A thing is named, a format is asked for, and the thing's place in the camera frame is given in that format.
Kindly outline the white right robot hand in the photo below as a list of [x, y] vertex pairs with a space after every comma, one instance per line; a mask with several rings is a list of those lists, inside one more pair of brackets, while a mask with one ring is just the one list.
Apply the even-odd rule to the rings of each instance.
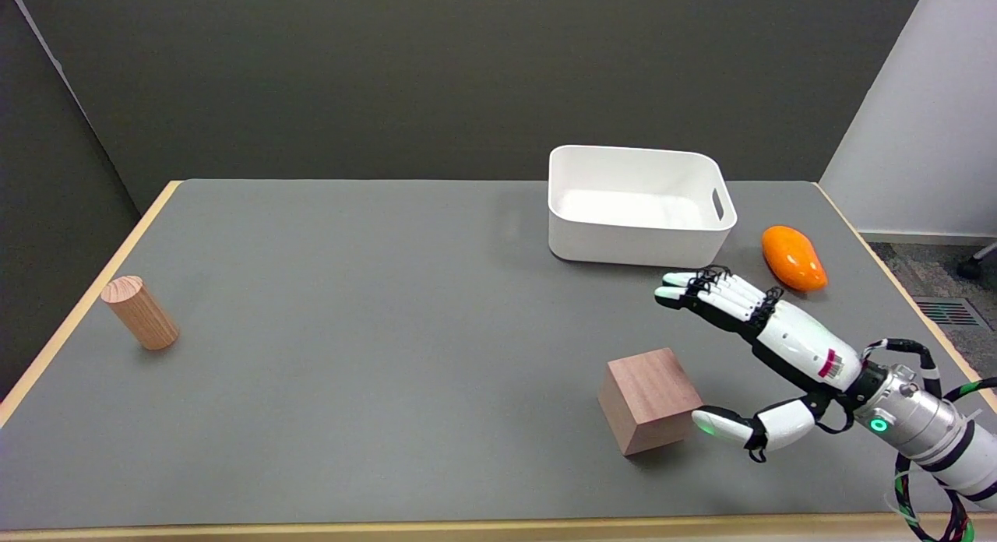
[[755, 463], [765, 463], [768, 452], [818, 428], [831, 403], [844, 408], [845, 425], [854, 425], [855, 412], [888, 376], [886, 368], [866, 361], [783, 294], [782, 287], [759, 290], [719, 265], [666, 273], [654, 293], [663, 307], [686, 308], [740, 336], [759, 361], [802, 391], [797, 399], [770, 404], [751, 417], [716, 405], [693, 412], [701, 431], [741, 444]]

